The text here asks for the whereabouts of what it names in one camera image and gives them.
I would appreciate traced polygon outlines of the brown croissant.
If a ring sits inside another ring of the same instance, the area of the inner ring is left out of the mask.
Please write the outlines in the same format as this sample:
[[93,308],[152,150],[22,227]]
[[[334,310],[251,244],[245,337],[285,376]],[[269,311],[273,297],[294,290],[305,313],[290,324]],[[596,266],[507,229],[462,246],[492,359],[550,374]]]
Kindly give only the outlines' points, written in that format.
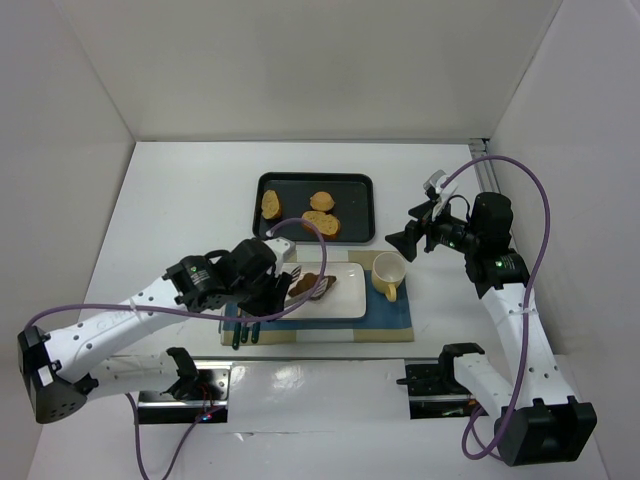
[[[304,274],[298,282],[289,290],[288,295],[291,299],[294,299],[300,295],[304,296],[308,291],[312,290],[319,276],[317,274],[308,272]],[[311,296],[312,300],[321,299],[328,290],[336,283],[337,277],[333,275],[323,276],[319,287],[315,290]]]

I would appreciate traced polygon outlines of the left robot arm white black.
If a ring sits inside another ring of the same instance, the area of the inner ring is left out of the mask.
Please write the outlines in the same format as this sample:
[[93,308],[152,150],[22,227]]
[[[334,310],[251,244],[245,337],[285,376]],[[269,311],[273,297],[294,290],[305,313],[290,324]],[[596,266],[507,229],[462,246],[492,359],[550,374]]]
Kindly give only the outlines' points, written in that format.
[[233,250],[187,256],[119,304],[92,304],[94,316],[46,331],[37,314],[17,336],[19,370],[37,423],[76,413],[88,401],[137,391],[176,400],[198,392],[202,375],[187,350],[126,355],[130,345],[188,318],[211,318],[229,303],[273,320],[292,282],[283,271],[294,242],[246,239]]

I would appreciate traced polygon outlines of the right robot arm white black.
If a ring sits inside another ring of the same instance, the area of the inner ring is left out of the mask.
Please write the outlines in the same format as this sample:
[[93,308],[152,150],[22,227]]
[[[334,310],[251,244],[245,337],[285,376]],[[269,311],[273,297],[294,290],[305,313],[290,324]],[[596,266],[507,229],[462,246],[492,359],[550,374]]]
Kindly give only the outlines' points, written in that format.
[[506,380],[476,343],[444,346],[442,380],[475,398],[493,422],[494,452],[508,466],[572,462],[597,424],[565,380],[535,305],[523,258],[511,247],[513,212],[498,193],[476,196],[467,219],[452,215],[447,198],[430,189],[427,201],[410,209],[411,221],[386,240],[408,261],[442,245],[464,256],[467,277],[497,331],[512,378]]

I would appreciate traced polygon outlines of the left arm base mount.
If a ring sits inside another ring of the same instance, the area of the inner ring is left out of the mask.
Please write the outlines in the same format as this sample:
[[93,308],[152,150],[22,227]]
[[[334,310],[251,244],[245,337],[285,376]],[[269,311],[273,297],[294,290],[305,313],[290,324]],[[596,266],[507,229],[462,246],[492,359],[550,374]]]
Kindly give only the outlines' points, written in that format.
[[169,368],[178,378],[159,391],[140,391],[137,413],[142,425],[203,424],[228,421],[231,363],[194,359],[182,347],[167,350],[176,367]]

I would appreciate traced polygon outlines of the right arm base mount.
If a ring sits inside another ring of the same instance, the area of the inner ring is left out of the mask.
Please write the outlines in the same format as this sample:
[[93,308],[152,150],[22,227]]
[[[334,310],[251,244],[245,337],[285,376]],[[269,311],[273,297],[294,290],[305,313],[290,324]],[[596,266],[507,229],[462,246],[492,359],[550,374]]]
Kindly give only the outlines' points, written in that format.
[[485,351],[476,343],[447,344],[437,359],[404,362],[405,375],[396,384],[407,389],[411,420],[464,418],[473,413],[478,402],[454,379],[453,360],[475,353]]

